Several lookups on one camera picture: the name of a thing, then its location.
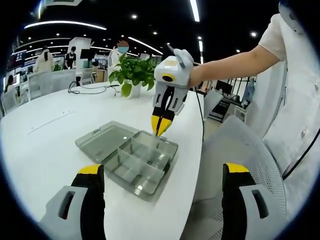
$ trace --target hand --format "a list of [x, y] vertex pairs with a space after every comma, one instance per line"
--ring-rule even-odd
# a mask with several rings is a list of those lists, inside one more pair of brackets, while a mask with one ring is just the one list
[[189, 79], [189, 83], [188, 83], [188, 88], [193, 88], [195, 86], [198, 86], [199, 84], [201, 84], [202, 80], [202, 65], [196, 66], [192, 69], [192, 71], [190, 72], [190, 79]]

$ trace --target white table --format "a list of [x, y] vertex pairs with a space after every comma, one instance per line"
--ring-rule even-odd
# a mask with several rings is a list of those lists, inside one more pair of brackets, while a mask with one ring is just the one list
[[[75, 145], [76, 139], [109, 121], [152, 132], [154, 90], [143, 88], [136, 99], [114, 93], [111, 88], [97, 95], [63, 90], [30, 101], [1, 120], [8, 176], [22, 206], [36, 221], [44, 216], [46, 203], [70, 185], [81, 168], [93, 164]], [[199, 98], [203, 107], [203, 96]], [[189, 92], [184, 109], [163, 135], [179, 145], [178, 159], [156, 202], [141, 200], [105, 175], [104, 232], [108, 240], [180, 238], [196, 188], [202, 132], [197, 97]]]

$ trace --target black ceiling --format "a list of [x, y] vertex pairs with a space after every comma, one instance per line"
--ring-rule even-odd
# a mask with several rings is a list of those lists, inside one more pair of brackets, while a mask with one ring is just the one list
[[[78, 6], [48, 6], [43, 10], [40, 20], [37, 18], [38, 10], [35, 9], [33, 17], [30, 15], [29, 22], [25, 24], [66, 20], [98, 25], [107, 30], [69, 24], [41, 25], [22, 30], [19, 40], [26, 44], [42, 39], [82, 37], [86, 34], [92, 38], [93, 46], [96, 47], [112, 48], [123, 39], [128, 41], [131, 53], [139, 54], [146, 51], [158, 55], [150, 48], [127, 38], [133, 37], [161, 52], [164, 51], [166, 43], [170, 43], [174, 48], [187, 49], [195, 61], [200, 62], [197, 37], [201, 36], [203, 57], [205, 62], [208, 62], [234, 55], [236, 49], [244, 52], [254, 48], [267, 28], [271, 16], [278, 12], [279, 1], [196, 2], [200, 22], [194, 21], [190, 0], [83, 0]], [[138, 18], [132, 19], [132, 14], [136, 14]], [[251, 31], [257, 32], [256, 38], [250, 36]], [[29, 45], [20, 47], [16, 52], [50, 46], [51, 42], [54, 46], [69, 44], [69, 40], [42, 41], [32, 44], [32, 48]]]

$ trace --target white flower pot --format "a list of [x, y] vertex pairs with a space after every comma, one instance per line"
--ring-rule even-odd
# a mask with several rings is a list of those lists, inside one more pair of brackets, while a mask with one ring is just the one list
[[134, 86], [132, 83], [131, 93], [128, 96], [129, 99], [135, 99], [140, 97], [141, 88], [142, 88], [142, 82], [140, 82], [138, 85]]

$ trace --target plastic storage box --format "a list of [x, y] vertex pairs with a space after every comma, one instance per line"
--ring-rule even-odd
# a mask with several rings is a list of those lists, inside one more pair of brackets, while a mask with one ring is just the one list
[[77, 139], [75, 144], [108, 178], [149, 201], [171, 167], [178, 145], [163, 137], [111, 121]]

